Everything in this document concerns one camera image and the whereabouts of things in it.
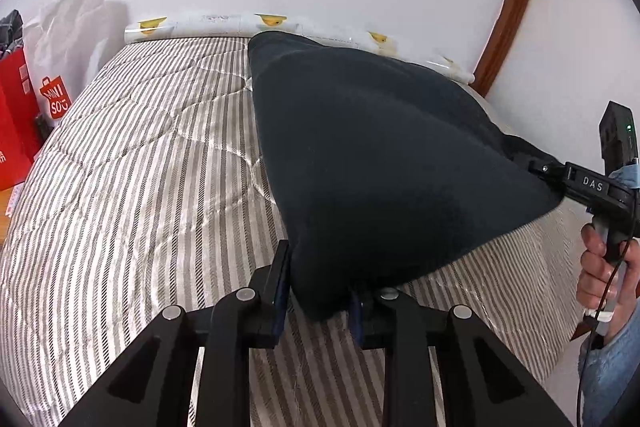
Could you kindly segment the person's right hand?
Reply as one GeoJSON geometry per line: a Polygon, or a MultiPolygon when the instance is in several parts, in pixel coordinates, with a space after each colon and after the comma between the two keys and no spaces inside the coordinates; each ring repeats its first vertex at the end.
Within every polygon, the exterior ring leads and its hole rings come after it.
{"type": "Polygon", "coordinates": [[[626,272],[620,282],[620,271],[614,273],[613,265],[604,260],[605,243],[592,225],[582,227],[582,241],[586,250],[580,257],[580,271],[576,299],[586,309],[597,309],[600,301],[616,300],[613,317],[608,323],[608,332],[603,335],[606,346],[624,328],[637,306],[636,290],[639,285],[639,244],[635,239],[620,244],[625,251],[626,272]]]}

